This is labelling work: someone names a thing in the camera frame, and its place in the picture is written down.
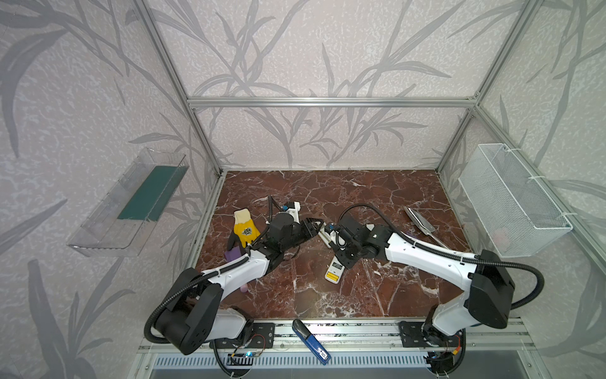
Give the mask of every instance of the wall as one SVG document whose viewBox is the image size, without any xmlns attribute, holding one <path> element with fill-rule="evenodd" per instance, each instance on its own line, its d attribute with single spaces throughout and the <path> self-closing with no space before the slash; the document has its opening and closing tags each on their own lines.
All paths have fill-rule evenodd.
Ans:
<svg viewBox="0 0 606 379">
<path fill-rule="evenodd" d="M 188 96 L 466 98 L 479 88 L 522 3 L 149 0 Z M 286 169 L 435 168 L 461 115 L 198 109 L 223 166 Z"/>
<path fill-rule="evenodd" d="M 606 1 L 544 1 L 481 104 L 604 241 Z M 458 177 L 478 143 L 495 140 L 475 121 L 441 174 L 475 251 L 491 242 Z M 606 277 L 568 234 L 528 258 L 545 289 L 512 314 L 524 319 L 551 376 L 606 371 Z M 534 286 L 511 271 L 517 297 Z"/>
<path fill-rule="evenodd" d="M 129 2 L 3 1 L 0 24 L 0 377 L 125 377 L 215 177 Z M 141 254 L 67 247 L 143 147 L 190 169 Z"/>
</svg>

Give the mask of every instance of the red marble tabletop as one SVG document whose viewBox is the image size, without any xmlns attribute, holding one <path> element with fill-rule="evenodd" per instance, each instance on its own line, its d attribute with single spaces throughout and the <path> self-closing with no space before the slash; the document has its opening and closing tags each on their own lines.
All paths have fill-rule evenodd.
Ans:
<svg viewBox="0 0 606 379">
<path fill-rule="evenodd" d="M 234 225 L 233 212 L 248 208 L 259 229 L 265 227 L 267 195 L 278 204 L 301 202 L 301 218 L 336 222 L 355 203 L 381 209 L 405 233 L 432 242 L 404 212 L 418 210 L 436 228 L 435 235 L 452 249 L 468 245 L 437 175 L 431 170 L 229 172 L 196 268 L 225 264 L 224 251 Z M 362 224 L 382 223 L 372 210 L 351 214 Z M 296 249 L 289 250 L 285 259 Z M 339 284 L 324 279 L 334 254 L 319 237 L 301 246 L 298 256 L 268 275 L 237 290 L 221 303 L 237 306 L 254 318 L 423 317 L 438 303 L 459 295 L 456 286 L 415 267 L 360 260 Z"/>
</svg>

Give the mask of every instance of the green sheet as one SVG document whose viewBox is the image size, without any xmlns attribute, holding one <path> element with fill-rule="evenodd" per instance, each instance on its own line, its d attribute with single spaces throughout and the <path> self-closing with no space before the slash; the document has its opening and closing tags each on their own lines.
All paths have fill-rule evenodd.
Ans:
<svg viewBox="0 0 606 379">
<path fill-rule="evenodd" d="M 158 221 L 188 167 L 156 166 L 130 198 L 119 220 Z"/>
</svg>

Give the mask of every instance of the mesh basket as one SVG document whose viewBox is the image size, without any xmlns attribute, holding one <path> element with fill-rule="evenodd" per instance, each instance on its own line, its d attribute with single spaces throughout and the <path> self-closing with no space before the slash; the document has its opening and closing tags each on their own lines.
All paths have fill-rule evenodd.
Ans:
<svg viewBox="0 0 606 379">
<path fill-rule="evenodd" d="M 480 144 L 459 182 L 502 257 L 527 257 L 572 226 L 505 144 Z"/>
</svg>

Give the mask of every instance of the metal trowel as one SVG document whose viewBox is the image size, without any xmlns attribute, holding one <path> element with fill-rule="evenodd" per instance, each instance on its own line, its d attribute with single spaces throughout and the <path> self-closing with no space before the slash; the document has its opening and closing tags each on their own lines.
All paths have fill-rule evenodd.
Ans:
<svg viewBox="0 0 606 379">
<path fill-rule="evenodd" d="M 416 225 L 417 228 L 423 232 L 423 234 L 428 235 L 433 238 L 434 241 L 437 242 L 438 245 L 449 249 L 442 241 L 440 241 L 436 236 L 432 233 L 436 231 L 436 228 L 429 223 L 425 219 L 425 217 L 421 216 L 421 214 L 410 207 L 404 207 L 406 214 L 410 217 L 411 221 Z"/>
</svg>

